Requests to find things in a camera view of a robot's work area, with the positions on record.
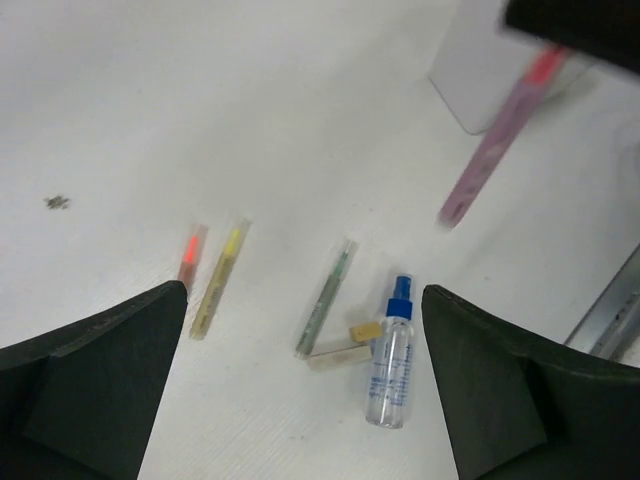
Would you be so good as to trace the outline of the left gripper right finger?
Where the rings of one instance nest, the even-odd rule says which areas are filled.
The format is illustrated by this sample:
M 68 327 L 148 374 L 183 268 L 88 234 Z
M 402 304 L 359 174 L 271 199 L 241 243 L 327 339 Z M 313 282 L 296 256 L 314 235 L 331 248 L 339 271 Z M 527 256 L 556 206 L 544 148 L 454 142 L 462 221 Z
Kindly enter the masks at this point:
M 423 327 L 461 479 L 636 479 L 639 371 L 502 320 L 440 285 Z

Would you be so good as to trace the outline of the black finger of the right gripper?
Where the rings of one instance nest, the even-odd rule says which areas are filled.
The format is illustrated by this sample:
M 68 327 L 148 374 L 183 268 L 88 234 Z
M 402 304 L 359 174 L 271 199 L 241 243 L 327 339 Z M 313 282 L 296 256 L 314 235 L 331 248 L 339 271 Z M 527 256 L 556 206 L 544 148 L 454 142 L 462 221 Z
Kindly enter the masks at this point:
M 506 27 L 639 72 L 639 0 L 514 0 Z

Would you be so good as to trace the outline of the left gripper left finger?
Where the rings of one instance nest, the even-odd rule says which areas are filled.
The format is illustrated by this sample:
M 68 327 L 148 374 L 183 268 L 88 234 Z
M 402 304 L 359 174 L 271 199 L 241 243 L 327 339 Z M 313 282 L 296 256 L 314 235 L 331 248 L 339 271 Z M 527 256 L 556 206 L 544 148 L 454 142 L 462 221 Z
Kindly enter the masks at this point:
M 168 281 L 3 348 L 2 478 L 137 478 L 186 308 Z

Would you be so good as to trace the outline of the purple pink highlighter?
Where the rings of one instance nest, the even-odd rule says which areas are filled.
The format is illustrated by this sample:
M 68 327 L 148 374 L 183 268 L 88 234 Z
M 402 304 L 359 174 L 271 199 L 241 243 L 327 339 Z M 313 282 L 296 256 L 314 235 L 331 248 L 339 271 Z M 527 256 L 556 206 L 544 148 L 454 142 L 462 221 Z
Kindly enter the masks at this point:
M 496 170 L 499 162 L 547 95 L 570 51 L 558 45 L 544 48 L 514 84 L 495 120 L 444 202 L 438 221 L 456 227 Z

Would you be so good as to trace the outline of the brown orange highlighter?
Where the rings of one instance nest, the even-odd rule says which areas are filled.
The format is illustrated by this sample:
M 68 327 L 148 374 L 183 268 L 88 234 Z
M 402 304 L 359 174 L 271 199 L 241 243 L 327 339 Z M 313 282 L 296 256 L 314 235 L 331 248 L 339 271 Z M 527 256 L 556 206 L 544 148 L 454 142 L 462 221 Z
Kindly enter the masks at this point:
M 183 283 L 187 295 L 190 295 L 194 284 L 207 232 L 208 228 L 205 225 L 197 224 L 192 228 L 187 239 L 177 275 L 177 279 Z

